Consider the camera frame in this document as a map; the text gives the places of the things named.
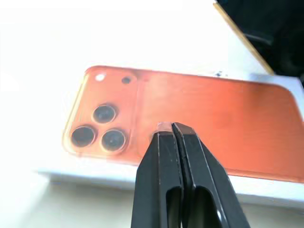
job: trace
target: phone image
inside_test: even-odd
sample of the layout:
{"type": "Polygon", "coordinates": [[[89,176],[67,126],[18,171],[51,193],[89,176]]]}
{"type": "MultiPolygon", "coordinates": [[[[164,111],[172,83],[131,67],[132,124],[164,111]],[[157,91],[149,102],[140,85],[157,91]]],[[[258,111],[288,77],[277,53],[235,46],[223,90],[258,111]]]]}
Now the phone image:
{"type": "Polygon", "coordinates": [[[160,122],[191,126],[229,175],[304,183],[304,124],[279,85],[109,66],[85,72],[63,134],[78,157],[138,165],[160,122]]]}

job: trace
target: black clamp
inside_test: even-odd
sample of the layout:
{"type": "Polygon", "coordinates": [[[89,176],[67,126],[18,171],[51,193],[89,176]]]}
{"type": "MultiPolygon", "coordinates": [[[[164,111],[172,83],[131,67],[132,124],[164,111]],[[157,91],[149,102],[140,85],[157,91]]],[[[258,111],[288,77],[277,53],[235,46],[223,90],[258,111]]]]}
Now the black clamp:
{"type": "Polygon", "coordinates": [[[164,122],[138,167],[131,228],[250,228],[225,169],[194,130],[164,122]]]}

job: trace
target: white table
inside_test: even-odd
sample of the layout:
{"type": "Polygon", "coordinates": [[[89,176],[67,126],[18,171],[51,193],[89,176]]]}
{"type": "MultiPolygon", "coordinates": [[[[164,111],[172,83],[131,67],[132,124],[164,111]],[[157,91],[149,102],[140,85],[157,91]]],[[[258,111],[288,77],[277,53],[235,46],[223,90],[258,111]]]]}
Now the white table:
{"type": "MultiPolygon", "coordinates": [[[[130,227],[132,192],[49,185],[30,171],[60,145],[88,67],[266,73],[211,1],[85,3],[0,7],[0,227],[130,227]]],[[[254,228],[304,224],[298,212],[244,210],[254,228]]]]}

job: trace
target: orange phone back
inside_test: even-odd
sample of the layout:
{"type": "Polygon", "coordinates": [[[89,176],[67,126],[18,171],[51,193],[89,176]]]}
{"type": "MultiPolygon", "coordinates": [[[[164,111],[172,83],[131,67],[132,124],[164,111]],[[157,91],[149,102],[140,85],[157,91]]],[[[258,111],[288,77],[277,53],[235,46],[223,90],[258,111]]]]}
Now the orange phone back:
{"type": "Polygon", "coordinates": [[[86,72],[63,143],[77,155],[137,165],[164,121],[193,127],[228,174],[304,182],[304,125],[293,96],[276,85],[95,66],[86,72]],[[113,107],[115,118],[98,123],[93,112],[103,105],[113,107]],[[80,126],[94,132],[84,147],[71,143],[80,126]],[[103,145],[111,129],[124,135],[116,151],[103,145]]]}

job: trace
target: camera lens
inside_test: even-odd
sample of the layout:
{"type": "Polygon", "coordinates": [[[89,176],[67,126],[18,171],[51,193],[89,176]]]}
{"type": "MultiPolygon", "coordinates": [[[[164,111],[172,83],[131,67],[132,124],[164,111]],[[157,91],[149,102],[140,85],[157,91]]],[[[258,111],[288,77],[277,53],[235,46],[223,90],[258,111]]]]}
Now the camera lens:
{"type": "Polygon", "coordinates": [[[77,147],[85,147],[91,144],[94,138],[94,130],[86,126],[78,127],[72,133],[72,143],[77,147]]]}
{"type": "Polygon", "coordinates": [[[109,130],[103,135],[101,144],[109,151],[117,151],[124,146],[125,136],[119,130],[109,130]]]}
{"type": "Polygon", "coordinates": [[[99,106],[95,109],[93,117],[94,119],[101,123],[107,123],[112,121],[115,118],[115,109],[108,105],[99,106]]]}

